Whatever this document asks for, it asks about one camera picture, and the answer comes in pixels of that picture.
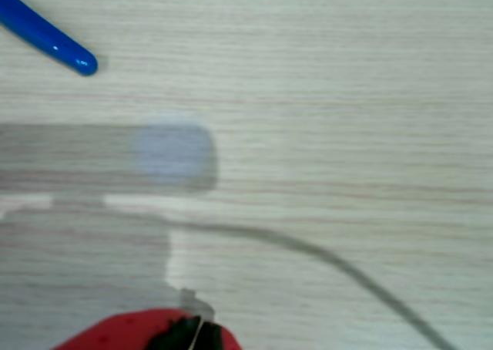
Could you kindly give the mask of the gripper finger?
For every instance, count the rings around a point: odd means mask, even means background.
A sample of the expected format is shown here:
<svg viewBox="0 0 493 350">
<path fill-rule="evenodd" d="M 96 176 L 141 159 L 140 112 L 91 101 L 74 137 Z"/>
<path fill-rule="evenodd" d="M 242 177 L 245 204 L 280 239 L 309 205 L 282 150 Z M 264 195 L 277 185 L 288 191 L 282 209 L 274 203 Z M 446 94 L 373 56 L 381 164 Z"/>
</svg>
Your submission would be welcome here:
<svg viewBox="0 0 493 350">
<path fill-rule="evenodd" d="M 213 321 L 193 317 L 198 323 L 193 339 L 193 350 L 242 350 L 236 337 L 225 327 Z"/>
<path fill-rule="evenodd" d="M 104 318 L 54 349 L 144 349 L 153 336 L 169 330 L 171 324 L 182 318 L 192 318 L 192 315 L 172 308 L 120 313 Z"/>
</svg>

